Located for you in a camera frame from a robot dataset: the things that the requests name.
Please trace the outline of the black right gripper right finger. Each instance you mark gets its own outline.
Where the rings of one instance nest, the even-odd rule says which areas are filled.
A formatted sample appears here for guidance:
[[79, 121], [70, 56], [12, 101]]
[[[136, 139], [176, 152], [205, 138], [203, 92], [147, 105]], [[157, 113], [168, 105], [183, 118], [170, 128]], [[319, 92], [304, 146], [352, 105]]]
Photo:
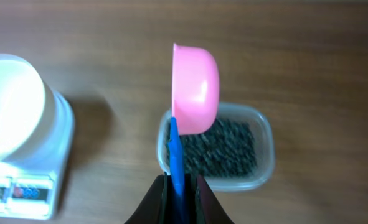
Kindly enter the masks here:
[[234, 224], [203, 176], [186, 174], [185, 178], [190, 224]]

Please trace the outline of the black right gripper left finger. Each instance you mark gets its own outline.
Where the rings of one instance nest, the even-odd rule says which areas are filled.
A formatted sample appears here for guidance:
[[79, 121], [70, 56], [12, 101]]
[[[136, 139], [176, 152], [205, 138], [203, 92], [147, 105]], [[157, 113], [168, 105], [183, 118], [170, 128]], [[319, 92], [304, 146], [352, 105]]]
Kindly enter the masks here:
[[166, 224], [171, 222], [171, 178], [159, 175], [125, 224]]

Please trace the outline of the pink scoop blue handle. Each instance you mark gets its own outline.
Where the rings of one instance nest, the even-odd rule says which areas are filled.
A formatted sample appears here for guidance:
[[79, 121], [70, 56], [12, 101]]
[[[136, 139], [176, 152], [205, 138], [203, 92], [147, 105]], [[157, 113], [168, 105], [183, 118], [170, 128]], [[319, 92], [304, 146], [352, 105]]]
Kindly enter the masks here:
[[212, 54], [200, 47], [174, 44], [172, 50], [171, 122], [168, 141], [174, 222], [187, 223], [183, 135], [206, 132], [219, 104], [219, 71]]

